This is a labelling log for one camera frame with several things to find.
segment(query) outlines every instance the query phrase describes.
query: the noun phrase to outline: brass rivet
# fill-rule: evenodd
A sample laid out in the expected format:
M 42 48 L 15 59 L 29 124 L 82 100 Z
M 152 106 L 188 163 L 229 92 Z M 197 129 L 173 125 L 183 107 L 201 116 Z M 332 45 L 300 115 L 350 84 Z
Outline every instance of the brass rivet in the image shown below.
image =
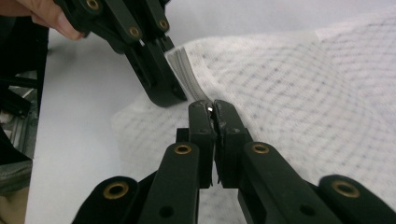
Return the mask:
M 129 33 L 134 36 L 134 37 L 139 37 L 139 30 L 136 29 L 136 27 L 130 27 L 129 28 Z
M 164 30 L 168 29 L 168 22 L 166 22 L 166 20 L 160 20 L 160 26 L 161 28 L 163 28 Z
M 253 151 L 259 154 L 265 154 L 270 152 L 270 148 L 265 145 L 257 144 L 253 146 Z
M 103 196 L 109 200 L 123 197 L 129 190 L 129 186 L 124 181 L 113 182 L 105 188 Z
M 99 9 L 99 3 L 96 0 L 87 0 L 87 5 L 93 10 Z
M 344 180 L 335 180 L 332 182 L 332 188 L 339 194 L 348 198 L 359 198 L 361 193 L 359 190 Z
M 186 145 L 180 145 L 175 147 L 175 152 L 179 155 L 188 154 L 192 151 L 192 148 Z

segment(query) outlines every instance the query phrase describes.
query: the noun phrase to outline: hand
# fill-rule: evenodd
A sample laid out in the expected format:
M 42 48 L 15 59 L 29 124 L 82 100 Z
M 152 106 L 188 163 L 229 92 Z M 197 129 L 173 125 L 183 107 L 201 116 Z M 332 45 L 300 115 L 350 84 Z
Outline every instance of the hand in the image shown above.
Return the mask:
M 0 15 L 31 16 L 34 23 L 53 28 L 69 39 L 78 40 L 83 37 L 53 0 L 0 0 Z

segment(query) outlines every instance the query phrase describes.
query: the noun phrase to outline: white cloth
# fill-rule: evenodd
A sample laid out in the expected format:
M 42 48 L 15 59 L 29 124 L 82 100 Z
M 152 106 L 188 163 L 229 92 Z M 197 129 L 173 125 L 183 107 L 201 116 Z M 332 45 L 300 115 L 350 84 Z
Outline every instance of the white cloth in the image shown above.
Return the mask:
M 174 54 L 182 49 L 205 95 L 234 104 L 253 139 L 302 178 L 346 175 L 396 209 L 396 7 L 316 31 L 200 39 Z M 125 175 L 158 169 L 193 101 L 163 109 L 143 95 L 113 117 Z M 235 190 L 220 186 L 201 191 L 199 214 L 245 222 Z

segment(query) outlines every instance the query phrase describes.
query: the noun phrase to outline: white mesh fabric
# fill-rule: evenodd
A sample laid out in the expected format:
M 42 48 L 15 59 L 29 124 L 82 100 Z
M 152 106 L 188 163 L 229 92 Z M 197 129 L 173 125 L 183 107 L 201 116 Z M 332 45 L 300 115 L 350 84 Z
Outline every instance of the white mesh fabric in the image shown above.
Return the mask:
M 302 178 L 346 175 L 396 209 L 395 40 L 390 7 L 315 32 L 182 48 L 205 94 L 234 104 L 253 139 L 277 148 Z M 188 127 L 187 105 L 162 109 L 143 96 L 114 117 L 125 174 L 158 168 L 176 128 Z M 234 191 L 202 190 L 201 199 L 203 223 L 245 222 Z

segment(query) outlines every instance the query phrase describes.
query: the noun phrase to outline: screw hole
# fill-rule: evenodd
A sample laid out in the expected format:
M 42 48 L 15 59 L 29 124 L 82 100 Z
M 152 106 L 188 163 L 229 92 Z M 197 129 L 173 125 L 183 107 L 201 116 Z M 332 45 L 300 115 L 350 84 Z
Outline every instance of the screw hole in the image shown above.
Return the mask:
M 122 198 L 129 190 L 129 186 L 124 181 L 117 181 L 107 185 L 103 195 L 109 200 Z
M 129 33 L 134 36 L 134 37 L 139 37 L 139 31 L 136 29 L 136 27 L 130 27 L 129 28 Z
M 188 154 L 188 153 L 190 153 L 191 151 L 192 151 L 191 147 L 185 146 L 185 145 L 177 146 L 177 147 L 175 148 L 175 152 L 176 152 L 177 154 L 180 154 L 180 155 Z
M 160 216 L 167 218 L 171 217 L 175 213 L 175 210 L 171 206 L 164 206 L 160 209 Z
M 160 20 L 160 26 L 164 30 L 167 30 L 168 29 L 168 22 L 166 22 L 165 20 Z
M 255 151 L 256 153 L 265 154 L 270 152 L 270 148 L 265 145 L 254 145 L 253 151 Z
M 358 198 L 361 196 L 359 190 L 343 180 L 335 180 L 332 182 L 332 188 L 339 194 L 344 195 L 348 198 Z
M 87 5 L 93 10 L 99 9 L 99 4 L 96 0 L 87 0 Z
M 300 206 L 300 211 L 304 215 L 309 216 L 309 217 L 312 217 L 312 216 L 314 216 L 316 214 L 315 209 L 313 207 L 309 206 L 309 205 L 306 205 L 306 204 L 302 204 Z

